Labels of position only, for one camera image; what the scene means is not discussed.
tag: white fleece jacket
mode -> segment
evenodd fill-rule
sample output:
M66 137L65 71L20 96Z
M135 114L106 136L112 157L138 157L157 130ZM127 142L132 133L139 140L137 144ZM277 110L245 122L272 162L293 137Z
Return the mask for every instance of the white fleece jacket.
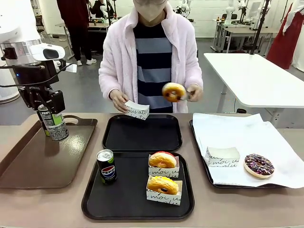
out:
M165 10L167 18L161 25L172 43L172 82L186 88L194 83L203 87L199 67L194 27L179 14L173 12L169 3ZM132 12L110 26L104 42L103 61L99 69L99 84L105 99L113 89L119 89L130 100L138 102L137 59L133 28L138 23L138 13ZM173 103L174 113L187 113L187 101Z

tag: pepsi logo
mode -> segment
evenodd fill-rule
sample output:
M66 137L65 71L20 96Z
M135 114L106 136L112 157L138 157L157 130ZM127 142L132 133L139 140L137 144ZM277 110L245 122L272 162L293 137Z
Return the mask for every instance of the pepsi logo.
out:
M105 178L111 178L114 176L115 174L115 166L111 165L109 167L106 167L104 169L101 170L101 174L105 177Z

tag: pepsi can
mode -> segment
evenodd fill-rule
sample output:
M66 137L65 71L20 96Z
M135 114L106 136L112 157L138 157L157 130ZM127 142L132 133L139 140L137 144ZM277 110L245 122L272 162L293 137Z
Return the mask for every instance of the pepsi can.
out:
M96 158L102 182L104 184L113 183L117 179L113 152L102 150L97 153Z

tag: jacket collar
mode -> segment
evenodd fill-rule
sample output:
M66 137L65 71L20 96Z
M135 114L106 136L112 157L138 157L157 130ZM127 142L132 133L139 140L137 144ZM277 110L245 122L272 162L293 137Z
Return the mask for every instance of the jacket collar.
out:
M169 2L166 4L165 10L167 12L167 18L163 20L161 24L164 26L166 35L171 36L175 27L172 25L176 24L176 15ZM124 38L126 38L127 36L126 33L128 32L128 30L135 28L137 23L138 23L138 12L135 9L135 7L133 7L123 30Z

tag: shoe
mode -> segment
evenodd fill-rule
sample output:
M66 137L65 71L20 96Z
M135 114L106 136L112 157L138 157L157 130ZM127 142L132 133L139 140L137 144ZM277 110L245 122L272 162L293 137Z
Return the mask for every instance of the shoe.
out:
M97 61L96 61L96 59L93 59L93 58L92 58L91 60L87 60L87 61L86 61L86 64L87 64L87 65L92 65L92 64L94 64L94 63L97 63Z

